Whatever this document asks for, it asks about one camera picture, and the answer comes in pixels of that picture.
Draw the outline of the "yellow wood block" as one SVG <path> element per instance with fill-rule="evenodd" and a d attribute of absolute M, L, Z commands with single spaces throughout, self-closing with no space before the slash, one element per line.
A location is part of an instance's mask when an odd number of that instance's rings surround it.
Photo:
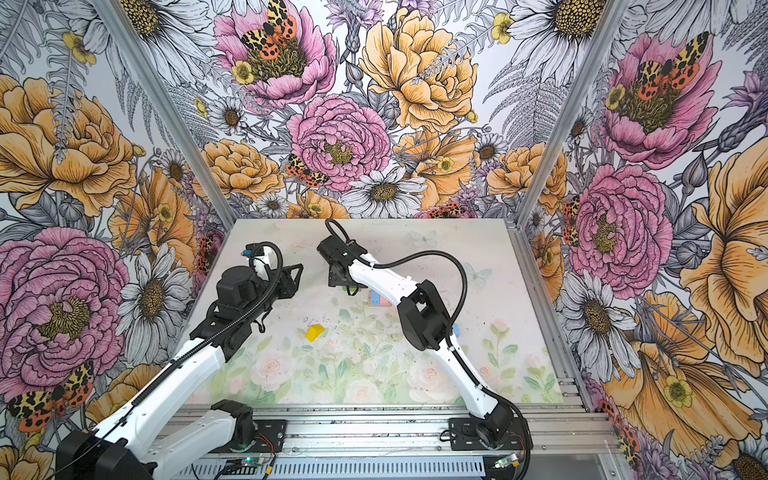
<path fill-rule="evenodd" d="M 316 341 L 323 333 L 325 328 L 320 324 L 311 325 L 305 335 L 305 338 L 310 342 Z"/>

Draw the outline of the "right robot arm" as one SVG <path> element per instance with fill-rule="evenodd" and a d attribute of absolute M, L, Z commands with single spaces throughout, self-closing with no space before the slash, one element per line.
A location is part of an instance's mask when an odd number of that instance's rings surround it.
<path fill-rule="evenodd" d="M 503 436 L 520 414 L 511 401 L 483 380 L 455 335 L 454 324 L 468 293 L 463 265 L 451 254 L 434 249 L 380 263 L 355 240 L 335 234 L 323 239 L 317 251 L 328 264 L 331 286 L 348 290 L 367 287 L 397 308 L 404 338 L 416 350 L 429 352 L 458 388 L 470 415 L 478 421 L 478 440 L 488 449 L 500 448 Z M 416 282 L 394 271 L 397 266 L 426 257 L 446 259 L 458 269 L 461 291 L 453 312 L 448 311 L 433 282 Z"/>

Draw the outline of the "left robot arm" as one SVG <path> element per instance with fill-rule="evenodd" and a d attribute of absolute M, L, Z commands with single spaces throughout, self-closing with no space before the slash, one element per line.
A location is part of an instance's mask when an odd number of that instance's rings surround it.
<path fill-rule="evenodd" d="M 214 404 L 199 420 L 158 438 L 178 410 L 250 337 L 263 330 L 275 301 L 292 298 L 303 266 L 258 259 L 224 271 L 217 297 L 179 354 L 125 405 L 92 431 L 69 434 L 57 447 L 54 479 L 170 479 L 227 444 L 249 445 L 256 433 L 238 402 Z"/>

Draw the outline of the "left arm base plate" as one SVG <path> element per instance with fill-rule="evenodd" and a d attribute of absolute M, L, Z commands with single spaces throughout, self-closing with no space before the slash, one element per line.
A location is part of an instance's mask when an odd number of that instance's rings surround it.
<path fill-rule="evenodd" d="M 287 437 L 286 420 L 253 420 L 244 430 L 239 450 L 245 453 L 281 453 Z"/>

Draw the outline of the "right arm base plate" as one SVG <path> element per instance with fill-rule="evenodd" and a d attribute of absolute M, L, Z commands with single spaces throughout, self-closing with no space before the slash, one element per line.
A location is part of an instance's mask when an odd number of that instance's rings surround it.
<path fill-rule="evenodd" d="M 507 430 L 494 441 L 486 444 L 478 434 L 481 421 L 474 417 L 454 417 L 448 419 L 448 436 L 452 451 L 523 451 L 529 444 L 525 431 L 518 418 L 512 420 Z"/>

